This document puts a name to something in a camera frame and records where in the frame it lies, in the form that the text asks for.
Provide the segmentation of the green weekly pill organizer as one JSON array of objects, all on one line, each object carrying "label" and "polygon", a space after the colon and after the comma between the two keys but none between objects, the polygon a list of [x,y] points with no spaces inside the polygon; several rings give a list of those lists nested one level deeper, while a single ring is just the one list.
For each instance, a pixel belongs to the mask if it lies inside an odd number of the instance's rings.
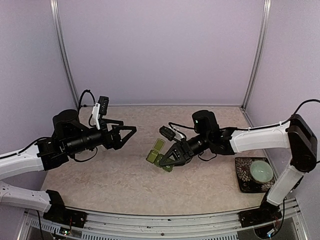
[{"label": "green weekly pill organizer", "polygon": [[160,160],[163,158],[163,154],[161,153],[163,147],[165,146],[166,142],[158,138],[155,143],[153,144],[152,149],[149,151],[146,161],[155,165],[158,168],[162,168],[164,171],[170,173],[173,170],[172,165],[160,166]]}]

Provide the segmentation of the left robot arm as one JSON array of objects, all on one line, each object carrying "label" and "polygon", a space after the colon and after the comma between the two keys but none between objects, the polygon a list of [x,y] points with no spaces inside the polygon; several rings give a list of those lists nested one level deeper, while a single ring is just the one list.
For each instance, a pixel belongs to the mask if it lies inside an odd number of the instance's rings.
[{"label": "left robot arm", "polygon": [[[99,119],[95,127],[89,128],[80,123],[75,109],[60,112],[52,121],[54,132],[51,137],[40,137],[25,148],[0,156],[1,180],[56,169],[70,159],[74,160],[77,154],[96,150],[99,146],[119,150],[137,131],[135,126],[126,126],[123,121],[104,118]],[[29,190],[1,181],[0,202],[42,213],[50,212],[61,223],[70,218],[69,209],[54,190]]]}]

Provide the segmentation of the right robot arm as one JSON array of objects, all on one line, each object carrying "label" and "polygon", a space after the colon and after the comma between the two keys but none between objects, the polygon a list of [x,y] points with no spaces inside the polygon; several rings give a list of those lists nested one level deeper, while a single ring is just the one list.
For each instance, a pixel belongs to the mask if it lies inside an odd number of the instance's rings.
[{"label": "right robot arm", "polygon": [[183,166],[205,150],[222,156],[261,149],[291,151],[290,162],[255,212],[260,222],[268,221],[275,214],[275,207],[283,202],[305,173],[309,173],[317,165],[317,137],[299,114],[276,124],[243,129],[220,128],[215,114],[208,110],[193,113],[192,120],[197,135],[190,139],[176,139],[172,129],[166,126],[160,128],[162,136],[175,141],[160,159],[160,166]]}]

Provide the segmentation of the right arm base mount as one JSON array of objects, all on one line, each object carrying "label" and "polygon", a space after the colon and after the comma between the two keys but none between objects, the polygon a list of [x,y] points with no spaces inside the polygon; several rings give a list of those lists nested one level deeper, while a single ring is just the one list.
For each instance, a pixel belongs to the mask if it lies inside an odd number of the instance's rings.
[{"label": "right arm base mount", "polygon": [[260,206],[251,210],[244,210],[238,213],[242,228],[260,225],[281,219],[282,213],[278,206]]}]

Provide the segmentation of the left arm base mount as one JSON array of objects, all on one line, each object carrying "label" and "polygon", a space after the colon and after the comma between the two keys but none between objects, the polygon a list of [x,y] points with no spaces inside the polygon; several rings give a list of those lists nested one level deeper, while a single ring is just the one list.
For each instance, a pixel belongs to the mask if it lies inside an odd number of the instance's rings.
[{"label": "left arm base mount", "polygon": [[87,213],[69,208],[53,208],[43,214],[45,220],[69,227],[84,228]]}]

